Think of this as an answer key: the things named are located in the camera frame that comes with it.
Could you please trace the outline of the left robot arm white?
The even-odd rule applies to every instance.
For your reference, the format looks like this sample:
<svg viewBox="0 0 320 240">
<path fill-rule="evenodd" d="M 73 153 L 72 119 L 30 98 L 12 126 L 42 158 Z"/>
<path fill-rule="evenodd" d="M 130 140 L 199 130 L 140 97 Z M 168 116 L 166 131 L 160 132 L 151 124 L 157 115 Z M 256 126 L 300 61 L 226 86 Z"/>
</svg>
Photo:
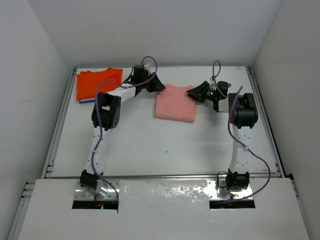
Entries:
<svg viewBox="0 0 320 240">
<path fill-rule="evenodd" d="M 160 82 L 157 73 L 152 71 L 149 63 L 134 66 L 132 74 L 112 91 L 103 92 L 101 90 L 103 85 L 106 83 L 101 83 L 97 88 L 91 115 L 93 123 L 91 149 L 80 176 L 80 185 L 91 191 L 97 189 L 98 182 L 102 179 L 104 173 L 103 152 L 106 151 L 108 145 L 108 135 L 120 121 L 121 104 L 137 96 L 143 89 L 149 93 L 166 89 Z"/>
</svg>

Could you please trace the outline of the pink t-shirt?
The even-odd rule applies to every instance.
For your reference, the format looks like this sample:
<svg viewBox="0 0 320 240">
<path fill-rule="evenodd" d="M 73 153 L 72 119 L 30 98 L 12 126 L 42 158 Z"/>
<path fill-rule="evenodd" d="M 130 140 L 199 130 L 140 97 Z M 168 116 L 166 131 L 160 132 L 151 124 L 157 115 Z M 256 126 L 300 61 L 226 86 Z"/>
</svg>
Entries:
<svg viewBox="0 0 320 240">
<path fill-rule="evenodd" d="M 165 89 L 156 93 L 153 117 L 161 120 L 193 123 L 196 120 L 196 102 L 188 96 L 192 85 L 165 84 Z"/>
</svg>

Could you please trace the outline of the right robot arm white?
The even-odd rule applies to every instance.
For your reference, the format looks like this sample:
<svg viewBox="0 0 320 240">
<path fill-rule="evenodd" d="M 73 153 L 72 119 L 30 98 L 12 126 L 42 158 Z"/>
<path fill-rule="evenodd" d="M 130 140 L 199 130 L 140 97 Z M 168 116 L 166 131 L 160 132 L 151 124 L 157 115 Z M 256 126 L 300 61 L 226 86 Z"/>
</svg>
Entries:
<svg viewBox="0 0 320 240">
<path fill-rule="evenodd" d="M 187 95 L 198 103 L 206 100 L 212 102 L 213 110 L 217 113 L 223 112 L 222 102 L 227 103 L 228 122 L 227 128 L 233 139 L 232 158 L 228 167 L 225 185 L 228 191 L 241 191 L 249 186 L 249 140 L 253 127 L 258 121 L 254 95 L 245 93 L 229 93 L 231 84 L 219 81 L 215 87 L 211 87 L 207 81 L 201 85 L 187 90 Z"/>
</svg>

